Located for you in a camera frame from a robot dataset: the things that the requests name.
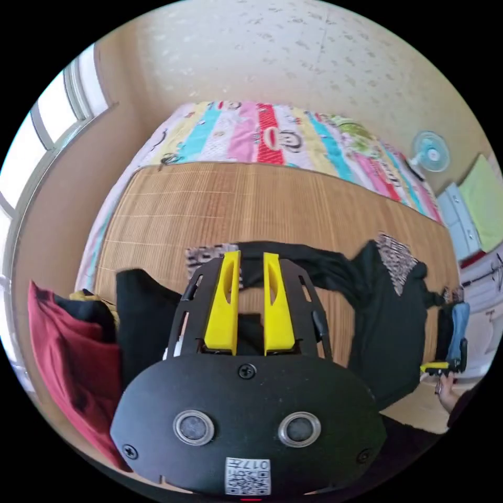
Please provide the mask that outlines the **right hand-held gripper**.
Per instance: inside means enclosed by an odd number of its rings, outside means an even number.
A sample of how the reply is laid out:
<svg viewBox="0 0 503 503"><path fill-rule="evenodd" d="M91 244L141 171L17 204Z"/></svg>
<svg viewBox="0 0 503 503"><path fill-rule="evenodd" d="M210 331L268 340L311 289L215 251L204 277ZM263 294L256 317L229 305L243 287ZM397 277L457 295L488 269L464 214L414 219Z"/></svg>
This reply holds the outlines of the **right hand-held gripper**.
<svg viewBox="0 0 503 503"><path fill-rule="evenodd" d="M467 366L467 348L466 338L460 339L457 349L450 349L445 358L445 362L428 362L420 367L422 373L443 373L446 377L450 373L462 374Z"/></svg>

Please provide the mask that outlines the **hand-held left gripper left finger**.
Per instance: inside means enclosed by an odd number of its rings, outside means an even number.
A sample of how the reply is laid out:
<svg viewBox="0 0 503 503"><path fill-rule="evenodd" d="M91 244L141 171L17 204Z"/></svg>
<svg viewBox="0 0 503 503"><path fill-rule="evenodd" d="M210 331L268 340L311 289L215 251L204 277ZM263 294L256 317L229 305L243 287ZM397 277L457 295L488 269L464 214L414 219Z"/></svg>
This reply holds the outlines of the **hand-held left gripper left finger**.
<svg viewBox="0 0 503 503"><path fill-rule="evenodd" d="M211 351L237 350L239 284L240 251L226 252L218 271L204 335L204 344Z"/></svg>

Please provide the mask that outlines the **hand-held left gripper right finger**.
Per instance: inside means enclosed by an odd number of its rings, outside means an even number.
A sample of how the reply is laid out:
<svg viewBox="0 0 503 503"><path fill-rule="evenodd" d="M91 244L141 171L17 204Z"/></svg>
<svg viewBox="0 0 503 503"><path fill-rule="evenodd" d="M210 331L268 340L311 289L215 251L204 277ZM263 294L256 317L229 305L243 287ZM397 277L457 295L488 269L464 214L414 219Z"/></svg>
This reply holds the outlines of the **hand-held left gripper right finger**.
<svg viewBox="0 0 503 503"><path fill-rule="evenodd" d="M264 253L264 350L288 352L295 336L279 255Z"/></svg>

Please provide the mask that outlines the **person's right hand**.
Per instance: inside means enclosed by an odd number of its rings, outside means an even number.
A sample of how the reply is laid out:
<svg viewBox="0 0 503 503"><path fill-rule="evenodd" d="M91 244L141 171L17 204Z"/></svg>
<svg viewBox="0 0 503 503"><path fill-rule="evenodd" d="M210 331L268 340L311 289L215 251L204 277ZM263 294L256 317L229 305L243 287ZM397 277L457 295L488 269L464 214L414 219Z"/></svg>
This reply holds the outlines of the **person's right hand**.
<svg viewBox="0 0 503 503"><path fill-rule="evenodd" d="M447 375L442 374L435 391L441 406L447 414L451 414L454 411L457 403L462 397L462 395L457 393L457 391L453 388L454 381L455 374L452 371L450 371Z"/></svg>

